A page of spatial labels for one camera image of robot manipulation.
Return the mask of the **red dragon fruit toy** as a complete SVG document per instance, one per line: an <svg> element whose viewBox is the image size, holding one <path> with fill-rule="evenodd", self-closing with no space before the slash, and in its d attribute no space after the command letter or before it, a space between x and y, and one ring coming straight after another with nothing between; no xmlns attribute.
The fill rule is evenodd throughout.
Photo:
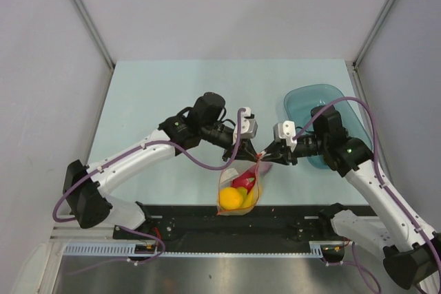
<svg viewBox="0 0 441 294"><path fill-rule="evenodd" d="M248 191L250 191L253 186L256 184L256 176L254 172L246 171L241 174L239 177L232 180L231 187L239 188L244 187Z"/></svg>

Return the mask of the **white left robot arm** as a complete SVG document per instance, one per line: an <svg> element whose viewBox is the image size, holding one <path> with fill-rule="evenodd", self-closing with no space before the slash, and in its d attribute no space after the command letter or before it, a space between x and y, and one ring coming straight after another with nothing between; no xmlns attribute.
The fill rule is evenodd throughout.
<svg viewBox="0 0 441 294"><path fill-rule="evenodd" d="M244 165L255 176L265 176L271 163L253 150L251 138L256 121L250 108L236 112L237 123L223 123L225 99L206 92L191 107L164 120L151 134L130 148L100 162L69 164L62 201L67 202L82 229L101 223L127 227L136 238L146 238L152 221L141 210L144 198L125 201L112 192L152 167L154 173L141 179L155 202L161 194L173 202L213 202L217 197L214 172Z"/></svg>

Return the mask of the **yellow lemon toy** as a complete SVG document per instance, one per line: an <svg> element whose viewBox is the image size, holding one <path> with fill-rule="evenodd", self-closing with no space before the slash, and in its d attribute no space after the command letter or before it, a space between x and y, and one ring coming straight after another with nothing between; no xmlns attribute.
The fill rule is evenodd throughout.
<svg viewBox="0 0 441 294"><path fill-rule="evenodd" d="M234 210L238 209L242 205L244 197L238 189L226 187L220 190L218 200L222 209Z"/></svg>

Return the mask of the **yellow banana toy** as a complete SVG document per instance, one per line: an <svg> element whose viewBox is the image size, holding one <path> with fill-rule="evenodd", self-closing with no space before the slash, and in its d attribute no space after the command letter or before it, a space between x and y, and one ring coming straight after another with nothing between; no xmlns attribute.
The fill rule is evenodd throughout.
<svg viewBox="0 0 441 294"><path fill-rule="evenodd" d="M243 203L240 207L242 209L253 209L262 195L262 190L263 189L261 188L260 184L255 184L253 188L245 196Z"/></svg>

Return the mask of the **clear zip bag orange zipper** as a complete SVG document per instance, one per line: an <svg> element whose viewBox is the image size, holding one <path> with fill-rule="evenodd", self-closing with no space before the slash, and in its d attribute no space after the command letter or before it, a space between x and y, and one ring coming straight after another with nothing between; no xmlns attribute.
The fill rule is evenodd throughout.
<svg viewBox="0 0 441 294"><path fill-rule="evenodd" d="M243 216L258 204L265 177L272 168L271 163L263 161L264 155L259 153L256 162L235 160L222 170L218 181L218 216Z"/></svg>

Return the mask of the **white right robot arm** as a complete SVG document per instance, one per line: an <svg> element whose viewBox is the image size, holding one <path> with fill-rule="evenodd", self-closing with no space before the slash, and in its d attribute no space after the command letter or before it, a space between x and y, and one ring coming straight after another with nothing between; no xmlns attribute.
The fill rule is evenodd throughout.
<svg viewBox="0 0 441 294"><path fill-rule="evenodd" d="M262 159L296 165L299 158L322 156L328 168L363 196L383 224L378 228L333 204L321 215L319 234L326 240L345 237L376 256L403 289L440 292L440 283L434 280L440 277L440 233L410 207L381 170L377 142L368 147L350 137L332 103L313 108L307 125L314 129L311 134L303 129L297 132L290 121L275 125L274 140L263 150Z"/></svg>

